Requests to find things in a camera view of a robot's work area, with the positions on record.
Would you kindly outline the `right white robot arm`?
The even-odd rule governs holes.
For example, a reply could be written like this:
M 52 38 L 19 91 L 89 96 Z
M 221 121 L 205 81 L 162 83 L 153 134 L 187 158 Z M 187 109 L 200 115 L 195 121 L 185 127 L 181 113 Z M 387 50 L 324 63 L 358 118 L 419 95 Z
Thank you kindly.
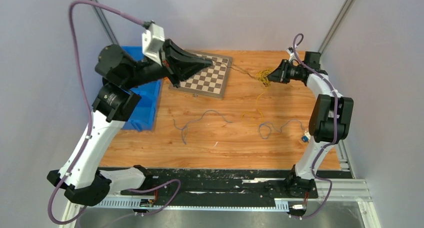
M 320 53 L 306 52 L 301 61 L 294 48 L 289 48 L 287 52 L 289 59 L 281 62 L 282 74 L 278 81 L 284 84 L 292 80 L 301 81 L 315 96 L 306 151 L 293 166 L 285 183 L 287 193 L 296 197 L 306 188 L 312 189 L 325 156 L 334 145 L 347 137 L 354 101 L 340 94 L 331 84 L 327 72 L 321 69 Z

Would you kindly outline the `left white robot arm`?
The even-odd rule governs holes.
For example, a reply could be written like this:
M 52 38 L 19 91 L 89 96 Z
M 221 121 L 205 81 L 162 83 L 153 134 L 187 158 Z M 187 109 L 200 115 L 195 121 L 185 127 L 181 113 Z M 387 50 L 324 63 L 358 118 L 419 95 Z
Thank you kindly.
M 121 46 L 104 47 L 95 71 L 103 78 L 103 86 L 88 106 L 88 124 L 68 161 L 52 170 L 47 180 L 72 203 L 95 206 L 107 195 L 123 190 L 147 195 L 153 181 L 148 171 L 135 165 L 120 170 L 101 170 L 99 164 L 116 134 L 123 128 L 141 97 L 133 88 L 168 78 L 175 87 L 201 70 L 214 64 L 178 47 L 167 39 L 159 47 L 159 60 L 133 59 Z

